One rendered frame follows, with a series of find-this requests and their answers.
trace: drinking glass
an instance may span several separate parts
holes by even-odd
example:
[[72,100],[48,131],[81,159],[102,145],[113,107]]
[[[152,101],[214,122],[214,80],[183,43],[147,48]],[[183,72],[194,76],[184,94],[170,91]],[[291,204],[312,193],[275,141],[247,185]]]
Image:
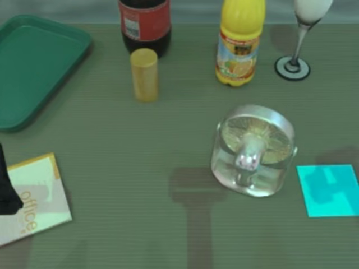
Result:
[[327,13],[333,0],[294,0],[294,12],[298,22],[298,43],[293,56],[280,57],[275,62],[275,71],[286,80],[303,80],[310,74],[310,66],[299,58],[303,40]]

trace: table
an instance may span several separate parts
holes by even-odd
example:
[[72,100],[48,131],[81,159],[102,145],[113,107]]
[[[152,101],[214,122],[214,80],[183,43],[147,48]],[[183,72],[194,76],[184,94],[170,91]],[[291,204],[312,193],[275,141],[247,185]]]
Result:
[[[358,25],[313,29],[302,82],[273,69],[296,27],[266,26],[256,76],[240,89],[215,78],[218,25],[174,25],[151,104],[133,98],[119,25],[78,27],[93,36],[92,54],[32,125],[0,134],[8,164],[55,152],[73,222],[2,248],[2,268],[358,268],[358,218],[309,219],[295,170],[359,168]],[[208,171],[217,123],[248,103],[296,129],[286,184],[265,200],[222,188]]]

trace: plastic tray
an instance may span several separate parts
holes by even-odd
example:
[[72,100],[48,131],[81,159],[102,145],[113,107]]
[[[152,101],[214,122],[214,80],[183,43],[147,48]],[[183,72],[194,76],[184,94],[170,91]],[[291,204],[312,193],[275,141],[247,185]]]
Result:
[[18,131],[86,55],[88,33],[30,15],[0,27],[0,131]]

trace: blue paper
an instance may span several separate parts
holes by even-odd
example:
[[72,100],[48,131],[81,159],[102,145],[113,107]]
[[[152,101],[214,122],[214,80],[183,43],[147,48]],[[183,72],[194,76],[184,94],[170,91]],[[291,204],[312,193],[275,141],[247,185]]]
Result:
[[309,217],[359,216],[359,183],[352,165],[299,165]]

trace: yellow bottle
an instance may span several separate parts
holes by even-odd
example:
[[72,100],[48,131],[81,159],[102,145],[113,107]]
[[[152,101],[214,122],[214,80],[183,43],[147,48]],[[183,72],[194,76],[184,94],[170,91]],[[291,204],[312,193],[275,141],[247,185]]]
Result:
[[215,73],[239,87],[252,80],[265,18],[265,0],[224,0]]

